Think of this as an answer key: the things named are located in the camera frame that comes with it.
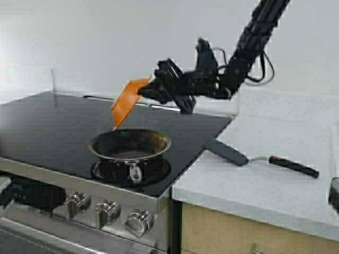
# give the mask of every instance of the black glass cooktop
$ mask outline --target black glass cooktop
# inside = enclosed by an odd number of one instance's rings
[[[93,177],[93,165],[99,160],[87,145],[96,135],[112,130],[111,105],[112,102],[51,93],[1,105],[0,157],[102,181]],[[160,196],[196,160],[206,139],[216,137],[230,121],[136,106],[120,128],[161,131],[171,138],[172,146],[163,154],[166,169],[160,178],[152,176],[148,184],[123,188]],[[110,184],[121,187],[114,181]]]

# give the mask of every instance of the frying pan handle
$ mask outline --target frying pan handle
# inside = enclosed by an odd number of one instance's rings
[[[312,168],[306,167],[304,165],[280,157],[271,156],[269,159],[269,163],[303,173],[313,178],[318,178],[319,176],[319,172]]]
[[[131,180],[135,184],[139,184],[142,181],[142,171],[136,163],[131,163],[129,166],[129,175]]]

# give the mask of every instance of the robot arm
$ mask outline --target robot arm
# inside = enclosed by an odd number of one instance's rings
[[[182,114],[193,112],[194,96],[231,99],[245,79],[249,78],[255,59],[260,56],[261,61],[264,61],[264,48],[289,2],[261,0],[252,13],[250,23],[243,30],[229,63],[218,66],[208,42],[199,39],[195,70],[182,72],[170,59],[160,61],[154,72],[156,79],[140,89],[139,94],[162,104],[174,101]]]

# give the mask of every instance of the stainless steel frying pan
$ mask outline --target stainless steel frying pan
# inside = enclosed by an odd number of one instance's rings
[[[88,148],[100,159],[129,165],[131,180],[139,183],[142,181],[139,162],[162,155],[171,144],[171,139],[158,131],[119,129],[96,136]]]

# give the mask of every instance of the black spatula handle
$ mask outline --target black spatula handle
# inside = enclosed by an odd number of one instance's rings
[[[319,176],[319,172],[312,168],[306,167],[304,165],[280,157],[271,156],[269,163],[303,173],[313,178],[318,178]]]
[[[218,140],[211,139],[203,147],[237,166],[243,166],[248,163],[245,155]]]

